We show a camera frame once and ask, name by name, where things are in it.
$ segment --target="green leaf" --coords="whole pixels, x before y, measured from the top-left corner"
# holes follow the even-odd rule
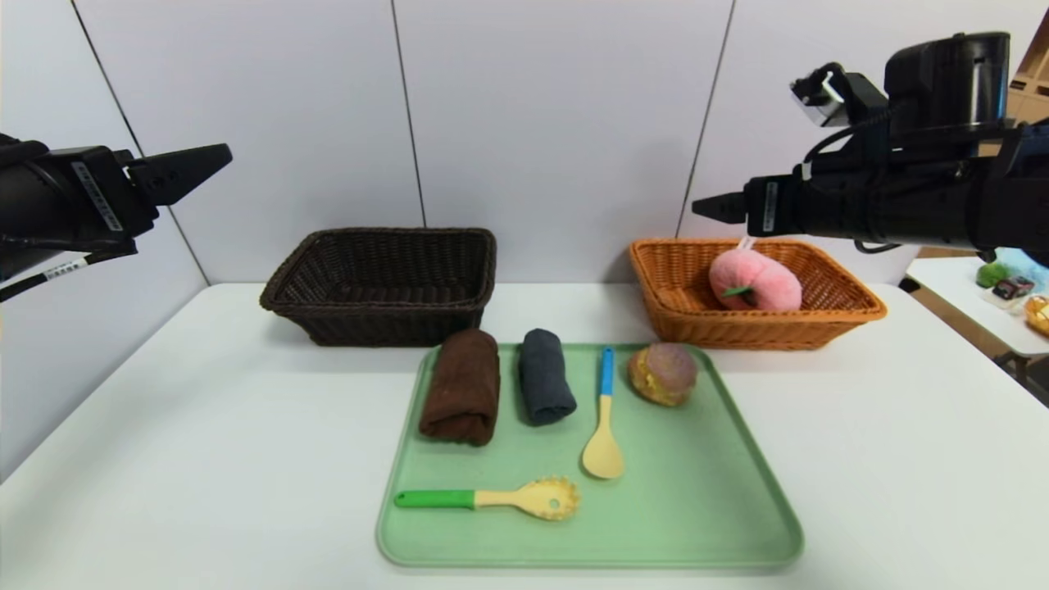
[[[754,288],[752,287],[735,287],[733,289],[726,289],[725,292],[722,293],[722,297],[734,297],[736,295],[743,295],[744,293],[750,293],[753,290]]]

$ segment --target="blue handle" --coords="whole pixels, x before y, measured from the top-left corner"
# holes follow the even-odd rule
[[[612,395],[613,374],[616,371],[616,351],[605,346],[601,355],[601,395]]]

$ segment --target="rolled towel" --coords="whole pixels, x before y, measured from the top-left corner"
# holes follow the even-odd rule
[[[499,350],[480,330],[456,332],[441,345],[419,431],[484,446],[499,412]]]
[[[564,380],[564,353],[556,334],[539,329],[526,334],[517,367],[524,410],[533,424],[552,424],[576,410],[576,398]]]

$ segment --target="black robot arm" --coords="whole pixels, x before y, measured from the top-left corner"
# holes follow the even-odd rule
[[[0,282],[59,254],[83,258],[0,289],[0,301],[80,268],[137,252],[157,208],[233,160],[226,144],[133,159],[105,147],[49,150],[0,134]]]
[[[918,244],[1040,257],[1049,251],[1049,126],[1005,119],[1008,48],[1007,34],[987,33],[898,51],[885,66],[887,98],[827,64],[791,89],[815,123],[847,127],[791,174],[751,178],[692,212],[746,223],[753,236],[843,237],[866,252]],[[998,155],[979,156],[989,141],[1001,142]]]

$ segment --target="table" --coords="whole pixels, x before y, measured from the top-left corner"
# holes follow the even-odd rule
[[[1009,353],[998,362],[1012,362],[1016,380],[1027,386],[1027,364],[1032,358],[1049,355],[1049,338],[1028,328],[1023,314],[1010,315],[983,298],[984,290],[976,283],[977,270],[983,265],[976,256],[917,258],[907,268],[907,276],[1001,340]]]
[[[393,566],[374,527],[425,351],[317,347],[260,290],[204,291],[0,485],[0,587],[1049,587],[1049,412],[894,287],[821,351],[712,352],[807,538],[743,575]],[[635,286],[498,285],[484,328],[536,326],[652,338]]]

